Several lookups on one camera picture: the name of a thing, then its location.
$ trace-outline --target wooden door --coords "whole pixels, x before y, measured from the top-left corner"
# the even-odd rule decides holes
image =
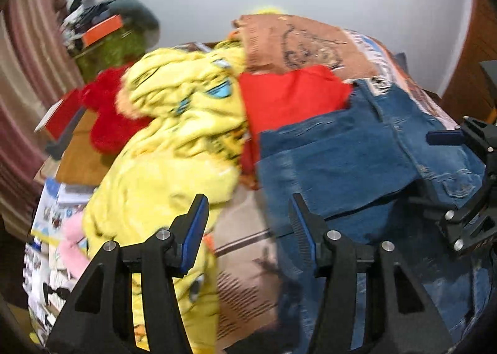
[[[458,123],[463,116],[486,120],[494,108],[479,62],[497,59],[497,14],[487,0],[474,0],[461,58],[441,100]]]

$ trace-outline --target jeans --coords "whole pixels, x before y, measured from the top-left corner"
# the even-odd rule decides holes
[[[290,304],[282,296],[284,304],[278,307],[280,322],[299,336],[290,348],[295,353],[307,350],[324,280],[312,276],[297,250],[288,220],[292,193],[301,193],[330,229],[357,242],[392,241],[430,294],[455,343],[489,299],[493,267],[488,250],[456,259],[436,225],[416,217],[405,204],[406,187],[424,179],[441,201],[460,207],[481,185],[484,165],[465,146],[428,145],[426,133],[443,130],[443,125],[422,113],[395,84],[381,84],[377,96],[370,90],[373,85],[357,81],[347,110],[260,135],[258,176],[268,225],[277,237],[280,271],[301,289]],[[351,348],[362,344],[365,288],[365,275],[359,274]],[[295,312],[298,321],[289,327]]]

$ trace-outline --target red cloth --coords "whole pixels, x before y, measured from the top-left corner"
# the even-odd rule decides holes
[[[242,73],[240,89],[254,140],[254,161],[260,159],[259,134],[347,107],[352,85],[323,65],[283,75]]]
[[[116,95],[121,86],[121,77],[128,67],[125,65],[104,70],[80,93],[81,103],[98,113],[91,128],[90,142],[103,154],[118,154],[133,135],[152,121],[150,117],[133,120],[116,111]]]

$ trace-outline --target pink plush toy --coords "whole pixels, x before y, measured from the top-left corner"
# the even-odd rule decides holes
[[[85,238],[83,233],[83,211],[64,221],[61,228],[64,239],[59,243],[59,254],[67,270],[79,279],[88,267],[89,259],[81,251],[78,243]]]

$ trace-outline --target curtain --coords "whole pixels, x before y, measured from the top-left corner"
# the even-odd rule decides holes
[[[0,14],[0,214],[25,239],[41,192],[33,177],[46,139],[33,130],[46,110],[83,85],[59,33],[65,0],[9,0]]]

